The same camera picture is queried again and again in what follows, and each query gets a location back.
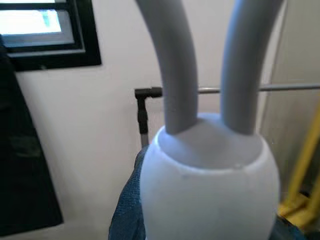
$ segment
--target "window frame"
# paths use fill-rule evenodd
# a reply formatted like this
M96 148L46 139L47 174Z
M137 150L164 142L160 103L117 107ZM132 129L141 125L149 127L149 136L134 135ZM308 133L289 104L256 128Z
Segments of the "window frame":
M1 10L64 10L69 14L74 43L7 47L8 56L17 72L101 65L91 0L0 3Z

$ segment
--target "yellow metal frame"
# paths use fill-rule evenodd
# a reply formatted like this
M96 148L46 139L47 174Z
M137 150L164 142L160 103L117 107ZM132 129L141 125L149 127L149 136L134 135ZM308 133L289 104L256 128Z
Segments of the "yellow metal frame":
M287 198L278 207L278 214L280 216L285 217L289 222L302 230L317 218L320 210L320 174L317 177L310 198L299 193L319 137L320 104L317 107L315 117L295 165Z

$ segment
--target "window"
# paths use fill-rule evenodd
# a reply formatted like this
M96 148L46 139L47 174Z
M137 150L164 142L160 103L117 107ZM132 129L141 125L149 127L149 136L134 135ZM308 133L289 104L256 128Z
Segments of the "window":
M16 71L101 64L90 0L0 0L0 34Z

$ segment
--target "black window frame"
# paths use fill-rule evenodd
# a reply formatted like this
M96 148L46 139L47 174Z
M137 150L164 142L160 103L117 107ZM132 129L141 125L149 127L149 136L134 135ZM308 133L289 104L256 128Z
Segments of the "black window frame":
M101 65L101 56L91 0L55 3L0 3L1 10L67 11L74 43L7 47L17 72Z

